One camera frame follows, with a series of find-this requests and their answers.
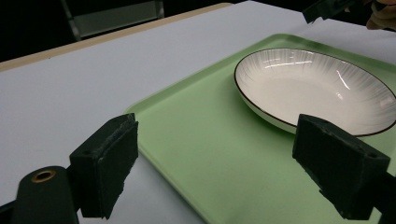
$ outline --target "white surface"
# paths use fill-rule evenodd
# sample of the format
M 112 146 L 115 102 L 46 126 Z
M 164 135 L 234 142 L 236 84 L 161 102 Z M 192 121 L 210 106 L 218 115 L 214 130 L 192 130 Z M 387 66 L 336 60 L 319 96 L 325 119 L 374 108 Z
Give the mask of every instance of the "white surface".
M 245 2 L 2 72 L 0 204 L 15 199 L 33 170 L 68 166 L 68 155 L 129 105 L 275 33 L 396 62 L 394 33 L 330 20 L 307 25 L 299 12 Z M 201 222 L 140 157 L 107 223 Z
M 382 133 L 396 121 L 396 99 L 383 82 L 313 51 L 255 52 L 237 65 L 235 80 L 256 113 L 291 133 L 300 114 L 326 119 L 356 136 Z

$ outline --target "green tray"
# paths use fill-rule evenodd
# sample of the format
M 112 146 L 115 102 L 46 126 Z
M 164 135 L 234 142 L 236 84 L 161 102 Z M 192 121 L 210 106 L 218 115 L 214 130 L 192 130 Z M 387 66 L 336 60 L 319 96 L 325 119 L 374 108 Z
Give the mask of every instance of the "green tray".
M 272 35 L 127 109 L 139 125 L 138 145 L 152 164 L 209 223 L 377 223 L 343 220 L 291 157 L 294 135 L 245 105 L 233 70 L 260 49 L 309 49 L 372 72 L 396 91 L 396 66 L 294 35 Z M 396 129 L 365 139 L 395 158 Z M 395 174 L 392 163 L 389 172 Z

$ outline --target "ceramic dish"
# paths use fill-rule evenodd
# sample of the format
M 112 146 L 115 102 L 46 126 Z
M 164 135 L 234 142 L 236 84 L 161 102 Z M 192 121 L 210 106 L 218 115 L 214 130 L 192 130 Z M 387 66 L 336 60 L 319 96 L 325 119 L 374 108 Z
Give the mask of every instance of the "ceramic dish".
M 291 133 L 300 114 L 326 119 L 355 136 L 395 124 L 393 92 L 367 71 L 328 55 L 261 50 L 238 63 L 234 79 L 253 111 Z

